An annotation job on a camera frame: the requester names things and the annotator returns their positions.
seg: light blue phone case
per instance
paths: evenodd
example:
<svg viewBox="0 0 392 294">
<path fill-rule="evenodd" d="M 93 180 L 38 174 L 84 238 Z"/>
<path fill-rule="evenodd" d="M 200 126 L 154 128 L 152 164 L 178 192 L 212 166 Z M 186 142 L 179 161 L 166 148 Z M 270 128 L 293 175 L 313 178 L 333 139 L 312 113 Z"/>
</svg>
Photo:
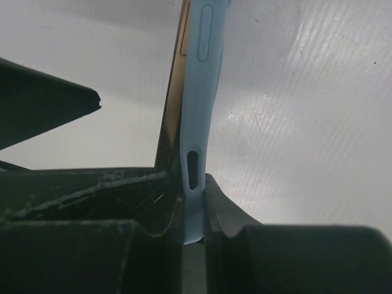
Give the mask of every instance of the light blue phone case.
<svg viewBox="0 0 392 294">
<path fill-rule="evenodd" d="M 185 194 L 185 239 L 203 235 L 206 152 L 223 55 L 229 0 L 192 0 L 181 113 L 180 156 Z"/>
</svg>

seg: black plastic part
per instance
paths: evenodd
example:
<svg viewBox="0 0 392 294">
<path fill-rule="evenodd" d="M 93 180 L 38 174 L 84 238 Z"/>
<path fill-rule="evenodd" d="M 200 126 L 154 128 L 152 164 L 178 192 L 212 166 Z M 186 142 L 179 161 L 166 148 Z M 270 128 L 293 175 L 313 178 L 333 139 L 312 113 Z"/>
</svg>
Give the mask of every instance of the black plastic part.
<svg viewBox="0 0 392 294">
<path fill-rule="evenodd" d="M 255 223 L 206 177 L 213 293 L 392 293 L 392 249 L 377 230 Z"/>
<path fill-rule="evenodd" d="M 0 170 L 10 171 L 10 170 L 29 170 L 29 169 L 0 160 Z"/>
<path fill-rule="evenodd" d="M 0 59 L 0 150 L 100 108 L 89 88 Z"/>
<path fill-rule="evenodd" d="M 156 168 L 0 173 L 0 292 L 182 293 L 183 209 Z M 392 291 L 376 230 L 262 225 L 211 175 L 205 209 L 210 294 Z"/>
<path fill-rule="evenodd" d="M 179 187 L 153 168 L 0 173 L 0 292 L 181 293 Z"/>
</svg>

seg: white wall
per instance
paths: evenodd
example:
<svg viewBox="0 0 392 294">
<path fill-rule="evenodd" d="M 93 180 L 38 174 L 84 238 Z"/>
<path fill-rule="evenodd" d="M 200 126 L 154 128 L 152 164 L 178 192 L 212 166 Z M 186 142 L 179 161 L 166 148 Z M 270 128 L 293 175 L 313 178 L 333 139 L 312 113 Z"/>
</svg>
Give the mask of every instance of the white wall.
<svg viewBox="0 0 392 294">
<path fill-rule="evenodd" d="M 103 105 L 0 159 L 153 165 L 180 8 L 0 1 L 0 56 L 90 86 Z M 260 221 L 365 224 L 392 239 L 391 52 L 389 0 L 233 0 L 208 172 Z"/>
</svg>

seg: scratched plastic surface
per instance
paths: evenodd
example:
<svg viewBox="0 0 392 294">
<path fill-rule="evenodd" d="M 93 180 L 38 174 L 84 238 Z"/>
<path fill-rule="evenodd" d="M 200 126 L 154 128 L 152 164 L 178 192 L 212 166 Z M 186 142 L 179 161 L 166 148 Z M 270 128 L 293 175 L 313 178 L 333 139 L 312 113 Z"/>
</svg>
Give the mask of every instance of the scratched plastic surface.
<svg viewBox="0 0 392 294">
<path fill-rule="evenodd" d="M 0 56 L 102 98 L 101 112 L 2 150 L 0 160 L 152 165 L 180 8 L 0 1 Z M 392 239 L 391 24 L 389 0 L 232 1 L 207 171 L 252 216 L 371 225 Z"/>
</svg>

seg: volume button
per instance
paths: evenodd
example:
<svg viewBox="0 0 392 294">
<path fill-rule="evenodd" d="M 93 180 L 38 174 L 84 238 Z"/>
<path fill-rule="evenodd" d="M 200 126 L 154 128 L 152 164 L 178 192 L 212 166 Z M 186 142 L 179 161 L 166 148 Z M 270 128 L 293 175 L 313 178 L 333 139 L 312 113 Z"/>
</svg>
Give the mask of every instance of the volume button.
<svg viewBox="0 0 392 294">
<path fill-rule="evenodd" d="M 201 62 L 205 62 L 208 59 L 209 43 L 211 41 L 211 27 L 213 23 L 213 11 L 214 10 L 210 5 L 206 5 L 202 8 L 197 51 L 197 58 Z"/>
</svg>

